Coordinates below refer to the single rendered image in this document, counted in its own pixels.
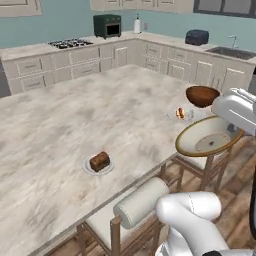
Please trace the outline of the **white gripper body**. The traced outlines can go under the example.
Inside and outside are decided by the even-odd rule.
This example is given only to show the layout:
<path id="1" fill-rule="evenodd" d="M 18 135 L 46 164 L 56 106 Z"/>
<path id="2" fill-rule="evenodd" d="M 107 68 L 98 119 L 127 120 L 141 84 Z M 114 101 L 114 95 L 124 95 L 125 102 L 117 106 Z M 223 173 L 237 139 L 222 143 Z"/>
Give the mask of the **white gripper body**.
<path id="1" fill-rule="evenodd" d="M 242 137 L 244 135 L 244 131 L 232 123 L 227 126 L 227 133 L 230 137 Z"/>

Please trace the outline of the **large white gold-rimmed bowl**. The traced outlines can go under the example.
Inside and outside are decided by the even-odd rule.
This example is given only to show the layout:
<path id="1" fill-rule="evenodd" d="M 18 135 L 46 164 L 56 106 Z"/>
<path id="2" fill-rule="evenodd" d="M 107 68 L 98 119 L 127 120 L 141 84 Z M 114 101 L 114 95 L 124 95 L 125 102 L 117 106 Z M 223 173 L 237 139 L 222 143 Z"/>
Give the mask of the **large white gold-rimmed bowl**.
<path id="1" fill-rule="evenodd" d="M 230 137 L 230 123 L 218 116 L 201 119 L 186 127 L 176 138 L 176 150 L 189 157 L 207 157 L 231 148 L 241 137 Z"/>

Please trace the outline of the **small brown bowl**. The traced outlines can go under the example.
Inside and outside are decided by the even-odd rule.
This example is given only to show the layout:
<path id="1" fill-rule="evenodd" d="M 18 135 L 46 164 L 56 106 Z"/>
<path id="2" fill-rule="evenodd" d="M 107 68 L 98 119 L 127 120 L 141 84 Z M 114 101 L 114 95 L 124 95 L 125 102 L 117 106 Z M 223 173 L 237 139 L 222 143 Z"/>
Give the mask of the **small brown bowl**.
<path id="1" fill-rule="evenodd" d="M 220 96 L 220 92 L 208 86 L 191 86 L 186 89 L 186 97 L 190 103 L 199 108 L 210 106 Z"/>

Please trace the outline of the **clear appetizer plate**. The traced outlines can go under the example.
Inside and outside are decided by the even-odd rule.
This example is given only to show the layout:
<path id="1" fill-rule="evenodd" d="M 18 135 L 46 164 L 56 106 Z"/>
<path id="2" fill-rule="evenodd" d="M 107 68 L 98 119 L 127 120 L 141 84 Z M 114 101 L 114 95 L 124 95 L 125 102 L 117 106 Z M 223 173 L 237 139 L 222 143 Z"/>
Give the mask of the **clear appetizer plate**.
<path id="1" fill-rule="evenodd" d="M 185 111 L 185 118 L 184 119 L 179 119 L 177 116 L 176 116 L 176 110 L 172 110 L 170 111 L 167 116 L 170 117 L 170 118 L 176 118 L 177 120 L 179 121 L 192 121 L 193 118 L 194 118 L 194 115 L 195 115 L 195 112 L 193 109 L 185 109 L 183 108 L 184 111 Z"/>

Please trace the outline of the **brown cooked food loaf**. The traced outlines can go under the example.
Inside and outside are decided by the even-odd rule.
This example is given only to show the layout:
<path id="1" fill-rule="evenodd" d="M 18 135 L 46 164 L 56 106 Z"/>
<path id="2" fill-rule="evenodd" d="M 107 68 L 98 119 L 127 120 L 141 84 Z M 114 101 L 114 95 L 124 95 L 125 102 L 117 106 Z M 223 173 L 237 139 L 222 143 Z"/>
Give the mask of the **brown cooked food loaf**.
<path id="1" fill-rule="evenodd" d="M 95 155 L 94 157 L 92 157 L 89 160 L 89 163 L 93 171 L 99 172 L 100 170 L 102 170 L 103 168 L 110 164 L 110 158 L 105 151 L 102 151 Z"/>

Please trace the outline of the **grey plate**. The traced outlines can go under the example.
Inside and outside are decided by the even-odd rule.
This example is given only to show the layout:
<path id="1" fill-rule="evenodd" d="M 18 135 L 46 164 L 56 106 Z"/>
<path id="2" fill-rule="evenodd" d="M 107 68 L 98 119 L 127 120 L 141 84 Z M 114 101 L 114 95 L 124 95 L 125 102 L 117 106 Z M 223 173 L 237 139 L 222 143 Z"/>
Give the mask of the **grey plate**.
<path id="1" fill-rule="evenodd" d="M 106 166 L 103 169 L 101 169 L 100 171 L 96 172 L 90 166 L 90 159 L 91 158 L 93 158 L 93 155 L 87 156 L 83 160 L 83 164 L 82 164 L 83 171 L 85 173 L 89 174 L 89 175 L 92 175 L 92 176 L 102 176 L 102 175 L 110 173 L 114 169 L 114 167 L 115 167 L 114 162 L 110 161 L 110 164 L 108 166 Z"/>

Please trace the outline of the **wooden stool with white cushion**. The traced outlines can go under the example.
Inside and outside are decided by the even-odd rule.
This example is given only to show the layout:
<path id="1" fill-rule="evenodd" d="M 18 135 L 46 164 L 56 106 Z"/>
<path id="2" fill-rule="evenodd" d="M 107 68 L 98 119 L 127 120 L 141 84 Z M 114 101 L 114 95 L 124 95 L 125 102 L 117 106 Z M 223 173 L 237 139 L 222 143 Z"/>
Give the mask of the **wooden stool with white cushion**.
<path id="1" fill-rule="evenodd" d="M 163 179 L 168 185 L 177 183 L 177 190 L 181 190 L 181 183 L 184 171 L 188 171 L 195 177 L 201 180 L 199 190 L 204 191 L 206 186 L 217 178 L 214 186 L 214 193 L 217 194 L 220 184 L 230 160 L 232 148 L 222 151 L 221 153 L 210 155 L 207 157 L 189 157 L 176 152 L 170 159 L 171 164 L 176 164 L 179 167 L 179 172 L 171 180 L 168 180 L 166 170 L 167 164 L 163 164 L 160 168 L 159 177 Z"/>
<path id="2" fill-rule="evenodd" d="M 159 198 L 167 195 L 166 183 L 154 177 L 138 188 L 131 188 L 77 226 L 82 256 L 87 256 L 88 232 L 107 256 L 133 256 L 149 240 L 149 256 L 154 256 L 163 224 L 155 214 Z"/>

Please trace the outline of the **grey sink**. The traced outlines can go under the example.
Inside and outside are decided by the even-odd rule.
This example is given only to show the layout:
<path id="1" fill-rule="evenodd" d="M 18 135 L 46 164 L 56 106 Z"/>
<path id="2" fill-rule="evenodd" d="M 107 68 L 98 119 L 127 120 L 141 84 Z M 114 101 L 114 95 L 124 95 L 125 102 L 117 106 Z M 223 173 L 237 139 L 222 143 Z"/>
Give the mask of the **grey sink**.
<path id="1" fill-rule="evenodd" d="M 208 49 L 208 52 L 223 55 L 223 56 L 228 56 L 232 58 L 243 59 L 243 60 L 250 60 L 256 57 L 256 53 L 254 52 L 227 48 L 227 47 L 214 47 L 214 48 Z"/>

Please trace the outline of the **silver tap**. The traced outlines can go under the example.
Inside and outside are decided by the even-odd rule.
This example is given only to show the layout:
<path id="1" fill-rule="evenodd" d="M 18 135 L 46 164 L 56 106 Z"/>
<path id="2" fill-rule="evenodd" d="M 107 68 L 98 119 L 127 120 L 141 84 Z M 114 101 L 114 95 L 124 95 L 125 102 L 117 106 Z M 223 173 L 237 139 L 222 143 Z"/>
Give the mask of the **silver tap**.
<path id="1" fill-rule="evenodd" d="M 236 45 L 237 35 L 230 35 L 228 36 L 228 38 L 233 40 L 231 48 L 232 49 L 238 48 L 238 46 Z"/>

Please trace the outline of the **dark blue toaster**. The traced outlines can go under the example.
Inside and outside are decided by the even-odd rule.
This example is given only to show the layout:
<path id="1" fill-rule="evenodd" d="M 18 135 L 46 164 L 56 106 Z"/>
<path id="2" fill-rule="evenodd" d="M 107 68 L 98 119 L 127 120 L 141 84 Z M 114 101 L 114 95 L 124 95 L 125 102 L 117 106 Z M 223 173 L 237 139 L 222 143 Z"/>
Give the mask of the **dark blue toaster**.
<path id="1" fill-rule="evenodd" d="M 205 30 L 193 29 L 186 33 L 185 43 L 195 46 L 207 44 L 209 41 L 209 32 Z"/>

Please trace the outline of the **white paper towel roll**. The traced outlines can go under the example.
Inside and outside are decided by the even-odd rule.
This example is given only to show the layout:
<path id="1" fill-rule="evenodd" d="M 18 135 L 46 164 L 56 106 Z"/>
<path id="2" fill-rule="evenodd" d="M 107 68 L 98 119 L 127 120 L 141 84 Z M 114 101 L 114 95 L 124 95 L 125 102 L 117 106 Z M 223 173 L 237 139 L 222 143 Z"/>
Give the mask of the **white paper towel roll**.
<path id="1" fill-rule="evenodd" d="M 137 17 L 134 20 L 133 32 L 134 32 L 134 34 L 140 34 L 141 33 L 141 21 L 140 21 L 139 13 L 137 13 Z"/>

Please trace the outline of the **dark green toaster oven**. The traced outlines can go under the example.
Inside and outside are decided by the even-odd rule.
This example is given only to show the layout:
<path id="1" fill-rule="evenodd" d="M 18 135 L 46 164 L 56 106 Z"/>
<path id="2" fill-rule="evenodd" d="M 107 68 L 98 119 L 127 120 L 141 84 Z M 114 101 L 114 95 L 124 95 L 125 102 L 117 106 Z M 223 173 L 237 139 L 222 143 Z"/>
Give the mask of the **dark green toaster oven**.
<path id="1" fill-rule="evenodd" d="M 121 36 L 121 16 L 103 14 L 93 16 L 94 35 L 104 39 Z"/>

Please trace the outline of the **black hob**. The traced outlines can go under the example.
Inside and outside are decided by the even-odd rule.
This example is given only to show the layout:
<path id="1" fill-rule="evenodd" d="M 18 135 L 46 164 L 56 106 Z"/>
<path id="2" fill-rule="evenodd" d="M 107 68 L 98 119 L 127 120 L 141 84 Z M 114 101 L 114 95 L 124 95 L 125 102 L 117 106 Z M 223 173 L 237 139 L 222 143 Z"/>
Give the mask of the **black hob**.
<path id="1" fill-rule="evenodd" d="M 71 38 L 66 40 L 52 41 L 52 42 L 49 42 L 49 45 L 57 49 L 68 49 L 68 48 L 93 45 L 93 42 L 80 39 L 80 38 Z"/>

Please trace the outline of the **dark grey appliance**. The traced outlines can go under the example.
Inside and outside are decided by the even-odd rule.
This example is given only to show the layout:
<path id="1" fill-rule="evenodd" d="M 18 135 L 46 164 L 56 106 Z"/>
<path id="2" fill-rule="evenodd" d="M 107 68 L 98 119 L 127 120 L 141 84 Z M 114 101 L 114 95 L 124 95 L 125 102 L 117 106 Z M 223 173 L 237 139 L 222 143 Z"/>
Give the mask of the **dark grey appliance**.
<path id="1" fill-rule="evenodd" d="M 10 96 L 10 88 L 8 85 L 8 80 L 4 71 L 2 61 L 0 60 L 0 98 Z"/>

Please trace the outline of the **beige wall cupboard run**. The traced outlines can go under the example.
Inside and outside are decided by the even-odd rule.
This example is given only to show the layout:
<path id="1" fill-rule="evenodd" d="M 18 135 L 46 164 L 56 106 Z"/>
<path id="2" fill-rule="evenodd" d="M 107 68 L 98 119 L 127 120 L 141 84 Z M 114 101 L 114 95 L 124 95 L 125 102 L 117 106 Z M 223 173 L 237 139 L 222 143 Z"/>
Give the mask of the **beige wall cupboard run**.
<path id="1" fill-rule="evenodd" d="M 94 11 L 148 10 L 171 13 L 192 13 L 194 0 L 90 0 Z"/>

